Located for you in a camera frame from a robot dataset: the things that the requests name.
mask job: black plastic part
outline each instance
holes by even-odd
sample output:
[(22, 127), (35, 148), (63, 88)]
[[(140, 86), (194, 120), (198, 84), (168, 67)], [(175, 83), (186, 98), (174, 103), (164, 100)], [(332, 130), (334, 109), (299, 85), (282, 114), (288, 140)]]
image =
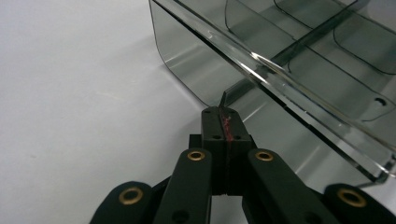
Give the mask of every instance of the black plastic part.
[(242, 195), (241, 167), (254, 144), (239, 114), (223, 106), (204, 110), (201, 140), (202, 147), (213, 155), (213, 194)]
[(274, 223), (260, 199), (253, 192), (254, 190), (247, 189), (242, 199), (242, 208), (248, 224)]
[[(120, 195), (127, 189), (139, 188), (142, 192), (141, 199), (133, 204), (123, 204)], [(152, 189), (149, 185), (139, 182), (127, 182), (111, 190), (105, 200), (96, 210), (91, 224), (147, 224), (149, 223), (149, 203)]]
[(154, 217), (157, 214), (158, 208), (160, 207), (161, 200), (163, 199), (163, 194), (165, 193), (170, 178), (171, 176), (169, 176), (152, 188), (153, 193), (146, 213), (147, 218), (145, 218), (147, 223), (152, 223), (152, 221), (154, 220)]
[[(204, 153), (205, 157), (197, 159), (197, 155), (190, 154), (194, 151)], [(209, 223), (211, 167), (210, 152), (201, 148), (185, 150), (177, 161), (153, 223)]]
[(219, 112), (227, 146), (226, 191), (228, 195), (242, 196), (246, 183), (243, 165), (252, 149), (251, 137), (236, 111), (220, 107)]
[(323, 202), (342, 223), (396, 223), (396, 217), (382, 204), (364, 191), (346, 184), (327, 187)]
[(252, 149), (247, 160), (249, 182), (272, 223), (339, 223), (275, 152)]
[(219, 118), (219, 108), (209, 107), (202, 111), (202, 148), (210, 151), (213, 158), (212, 192), (213, 195), (226, 193), (225, 137)]
[(190, 134), (189, 148), (202, 147), (202, 138), (200, 134)]
[(251, 135), (250, 136), (250, 141), (251, 141), (251, 148), (257, 148), (256, 142), (254, 141), (253, 137)]

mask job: screw hole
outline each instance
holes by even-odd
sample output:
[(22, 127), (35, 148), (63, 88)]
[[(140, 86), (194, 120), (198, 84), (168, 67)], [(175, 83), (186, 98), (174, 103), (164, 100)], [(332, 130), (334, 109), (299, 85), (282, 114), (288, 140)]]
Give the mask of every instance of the screw hole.
[(194, 159), (198, 159), (198, 158), (201, 157), (201, 153), (193, 152), (193, 153), (191, 153), (191, 156), (192, 156)]
[(136, 191), (128, 191), (124, 194), (124, 199), (126, 200), (132, 200), (136, 198), (138, 193)]
[(309, 223), (309, 224), (320, 224), (320, 223), (322, 223), (321, 218), (317, 214), (312, 213), (312, 212), (306, 212), (304, 214), (304, 219), (305, 219), (305, 222)]
[(382, 98), (375, 98), (374, 100), (377, 101), (382, 106), (387, 105), (387, 102), (384, 99), (382, 99)]
[(185, 223), (189, 220), (189, 218), (190, 218), (189, 213), (183, 210), (176, 211), (172, 215), (173, 221), (177, 224)]
[(356, 195), (351, 194), (351, 193), (345, 193), (345, 194), (344, 194), (344, 197), (345, 197), (347, 200), (352, 201), (352, 202), (354, 202), (354, 203), (358, 203), (358, 202), (360, 201), (359, 198), (358, 198)]

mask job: transparent acrylic container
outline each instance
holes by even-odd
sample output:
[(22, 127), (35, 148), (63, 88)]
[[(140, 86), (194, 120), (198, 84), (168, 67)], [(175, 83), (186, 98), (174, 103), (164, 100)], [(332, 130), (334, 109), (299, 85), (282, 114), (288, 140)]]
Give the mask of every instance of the transparent acrylic container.
[(370, 17), (377, 5), (150, 5), (157, 47), (175, 76), (207, 105), (227, 92), (227, 106), (242, 115), (258, 146), (277, 151), (308, 186), (395, 176), (395, 23)]

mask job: clear plastic tray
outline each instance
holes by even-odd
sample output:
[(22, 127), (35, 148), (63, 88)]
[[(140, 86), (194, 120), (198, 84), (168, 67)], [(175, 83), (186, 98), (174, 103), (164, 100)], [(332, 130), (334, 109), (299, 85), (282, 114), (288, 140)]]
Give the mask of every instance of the clear plastic tray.
[[(271, 98), (283, 110), (275, 115), (292, 118), (287, 120), (296, 136), (303, 127), (310, 139), (324, 144), (299, 143), (304, 147), (299, 149), (301, 156), (287, 143), (276, 145), (283, 147), (281, 155), (296, 171), (308, 163), (315, 164), (309, 169), (320, 170), (320, 161), (334, 157), (344, 171), (333, 176), (339, 182), (361, 185), (395, 176), (395, 79), (383, 72), (392, 71), (393, 59), (384, 56), (388, 62), (377, 62), (357, 48), (353, 37), (378, 29), (386, 38), (380, 43), (391, 44), (392, 29), (364, 14), (368, 1), (309, 1), (314, 4), (300, 7), (303, 2), (152, 0), (150, 4), (164, 63), (205, 104), (218, 105), (228, 92), (228, 106), (244, 115), (249, 131), (256, 132), (265, 146), (264, 134), (271, 128), (265, 125), (269, 105), (264, 105)], [(347, 28), (354, 18), (369, 28)], [(386, 49), (382, 46), (375, 54)], [(279, 138), (293, 139), (293, 133)], [(328, 178), (324, 182), (335, 181)]]

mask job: white background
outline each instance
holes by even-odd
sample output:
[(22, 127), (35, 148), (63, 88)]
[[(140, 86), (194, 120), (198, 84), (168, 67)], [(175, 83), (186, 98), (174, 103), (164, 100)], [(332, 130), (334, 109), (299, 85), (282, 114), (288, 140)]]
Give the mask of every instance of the white background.
[[(2, 1), (0, 223), (89, 223), (117, 185), (172, 174), (204, 108), (163, 64), (147, 0)], [(390, 191), (375, 197), (396, 207)], [(215, 202), (214, 223), (246, 222), (239, 203)]]

